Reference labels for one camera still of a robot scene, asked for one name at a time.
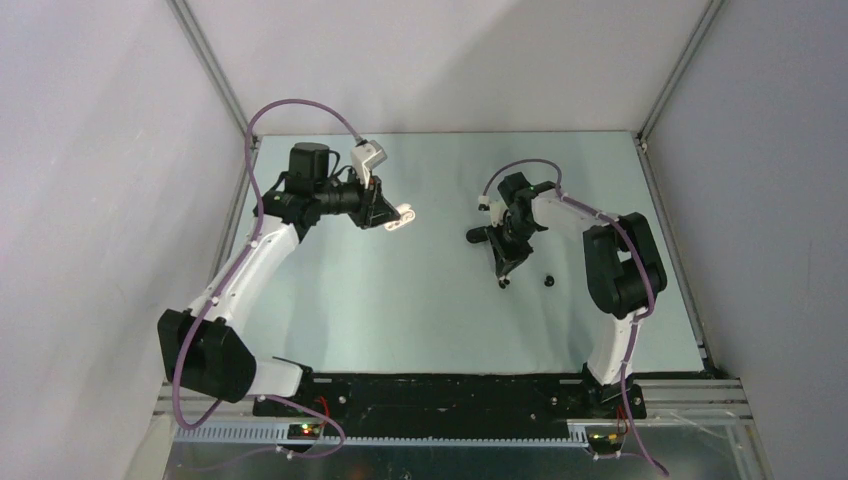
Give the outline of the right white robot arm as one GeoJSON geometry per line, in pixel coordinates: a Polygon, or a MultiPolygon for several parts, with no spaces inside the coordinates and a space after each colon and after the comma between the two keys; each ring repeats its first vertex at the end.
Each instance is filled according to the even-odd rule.
{"type": "Polygon", "coordinates": [[[468,231],[466,239],[490,245],[500,288],[509,285],[511,273],[532,254],[534,234],[557,231],[582,243],[589,295],[610,319],[586,363],[595,382],[583,388],[581,402],[591,416],[606,418],[622,403],[615,384],[631,374],[641,323],[667,286],[647,219],[638,212],[603,212],[563,194],[555,182],[531,184],[522,173],[504,177],[497,190],[497,200],[479,196],[478,208],[489,222],[468,231]]]}

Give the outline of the white earbud charging case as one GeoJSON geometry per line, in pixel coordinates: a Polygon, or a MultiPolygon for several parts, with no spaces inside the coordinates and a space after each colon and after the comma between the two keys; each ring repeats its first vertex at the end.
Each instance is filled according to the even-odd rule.
{"type": "Polygon", "coordinates": [[[416,219],[416,213],[410,204],[400,204],[396,207],[396,210],[399,214],[399,218],[384,224],[383,227],[386,231],[392,232],[398,230],[412,223],[416,219]]]}

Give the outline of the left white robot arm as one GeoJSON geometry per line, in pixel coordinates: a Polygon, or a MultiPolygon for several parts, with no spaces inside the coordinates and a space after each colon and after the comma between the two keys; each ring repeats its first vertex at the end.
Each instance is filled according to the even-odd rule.
{"type": "Polygon", "coordinates": [[[377,142],[354,146],[345,180],[329,168],[339,157],[324,144],[296,143],[287,170],[258,201],[241,251],[188,307],[162,314],[157,331],[168,381],[229,403],[271,394],[292,416],[312,411],[316,390],[301,380],[305,367],[262,359],[242,339],[255,302],[322,217],[346,215],[361,229],[390,230],[413,216],[406,205],[395,207],[383,195],[373,171],[387,155],[377,142]]]}

